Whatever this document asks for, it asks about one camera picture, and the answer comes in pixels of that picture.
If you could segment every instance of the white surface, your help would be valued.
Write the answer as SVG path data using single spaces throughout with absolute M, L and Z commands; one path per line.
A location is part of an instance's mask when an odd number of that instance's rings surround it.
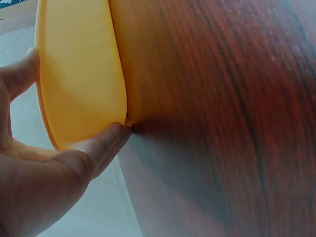
M 34 45 L 34 27 L 0 36 L 0 66 L 15 62 Z M 13 136 L 31 146 L 52 148 L 33 85 L 11 104 Z M 81 200 L 39 237 L 141 237 L 126 184 L 116 158 L 92 181 Z

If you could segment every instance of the yellow container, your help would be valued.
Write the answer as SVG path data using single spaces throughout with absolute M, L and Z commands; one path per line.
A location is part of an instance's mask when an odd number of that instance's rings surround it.
M 126 89 L 107 0 L 39 0 L 39 106 L 55 148 L 126 119 Z

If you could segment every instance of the wooden surface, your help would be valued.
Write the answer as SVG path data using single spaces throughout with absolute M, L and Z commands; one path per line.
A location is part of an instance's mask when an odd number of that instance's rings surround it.
M 316 236 L 316 1 L 110 5 L 144 237 Z

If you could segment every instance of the orange plastic lid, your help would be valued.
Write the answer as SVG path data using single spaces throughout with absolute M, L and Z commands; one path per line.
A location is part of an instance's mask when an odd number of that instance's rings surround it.
M 107 0 L 39 0 L 39 106 L 55 148 L 126 119 L 126 90 Z

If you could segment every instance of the skin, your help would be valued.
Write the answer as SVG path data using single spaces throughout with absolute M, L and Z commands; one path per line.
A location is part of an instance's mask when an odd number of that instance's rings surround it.
M 33 237 L 81 198 L 125 144 L 131 130 L 113 123 L 78 150 L 28 147 L 12 137 L 10 103 L 39 79 L 38 51 L 0 68 L 0 237 Z

